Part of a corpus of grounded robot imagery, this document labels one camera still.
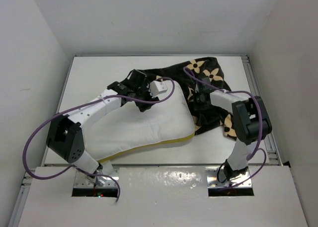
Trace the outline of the metal base plate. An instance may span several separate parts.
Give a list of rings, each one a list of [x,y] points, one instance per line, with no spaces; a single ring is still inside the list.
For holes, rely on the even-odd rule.
[[[93,179],[81,173],[79,171],[76,172],[75,179],[74,179],[74,188],[117,188],[118,185],[116,181],[119,180],[118,175],[112,176],[113,180],[110,177],[94,177]]]
[[[229,180],[226,179],[223,168],[219,170],[218,166],[206,167],[205,171],[209,189],[220,189],[230,186],[233,188],[252,188],[249,170]]]

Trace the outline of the aluminium rail frame left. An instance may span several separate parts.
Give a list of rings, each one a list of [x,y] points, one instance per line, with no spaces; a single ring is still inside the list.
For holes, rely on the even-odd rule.
[[[8,227],[17,227],[19,225],[27,196],[31,187],[32,179],[32,176],[27,172],[24,174]]]

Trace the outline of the black pillowcase with beige flowers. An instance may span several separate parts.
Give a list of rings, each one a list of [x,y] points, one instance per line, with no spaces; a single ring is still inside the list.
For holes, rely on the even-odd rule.
[[[197,58],[166,68],[139,68],[138,70],[152,79],[169,77],[179,84],[193,118],[195,135],[223,126],[224,136],[236,140],[237,135],[233,124],[233,116],[228,111],[211,105],[210,101],[207,101],[207,103],[200,102],[199,84],[184,72],[184,67],[191,70],[197,79],[210,83],[220,89],[231,90],[225,82],[224,72],[215,57]]]

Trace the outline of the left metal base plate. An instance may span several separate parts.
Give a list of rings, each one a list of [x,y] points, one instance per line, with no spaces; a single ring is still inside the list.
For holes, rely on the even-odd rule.
[[[117,188],[118,185],[116,181],[119,180],[118,175],[112,176],[113,180],[110,177],[94,177],[93,179],[81,173],[79,171],[76,172],[75,179],[74,179],[74,188]]]

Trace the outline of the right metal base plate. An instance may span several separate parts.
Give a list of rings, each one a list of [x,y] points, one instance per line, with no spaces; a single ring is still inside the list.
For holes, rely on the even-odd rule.
[[[218,166],[206,167],[205,171],[209,189],[220,189],[230,186],[233,188],[252,188],[249,170],[229,180],[226,179],[223,168],[219,170]]]

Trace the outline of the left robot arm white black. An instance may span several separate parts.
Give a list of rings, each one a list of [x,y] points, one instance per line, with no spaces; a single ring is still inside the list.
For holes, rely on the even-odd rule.
[[[84,133],[111,111],[122,107],[130,98],[136,99],[141,112],[157,101],[160,82],[151,80],[145,73],[132,70],[123,81],[110,84],[87,107],[77,108],[51,121],[46,145],[67,163],[74,165],[89,175],[91,179],[100,174],[101,164],[86,150]]]

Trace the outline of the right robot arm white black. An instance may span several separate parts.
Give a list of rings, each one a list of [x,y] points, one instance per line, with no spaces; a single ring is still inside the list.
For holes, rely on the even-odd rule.
[[[232,115],[236,143],[230,156],[221,165],[225,180],[230,181],[248,168],[248,162],[259,150],[260,143],[272,132],[272,124],[260,96],[254,96],[247,91],[228,91],[217,88],[206,79],[196,81],[197,100],[200,105],[209,104],[222,108]]]

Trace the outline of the white pillow with yellow edge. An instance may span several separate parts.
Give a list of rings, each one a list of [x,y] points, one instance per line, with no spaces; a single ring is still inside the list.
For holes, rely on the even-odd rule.
[[[166,81],[172,96],[140,112],[129,102],[100,119],[84,133],[86,151],[113,164],[176,164],[171,153],[194,137],[194,122],[177,82]]]

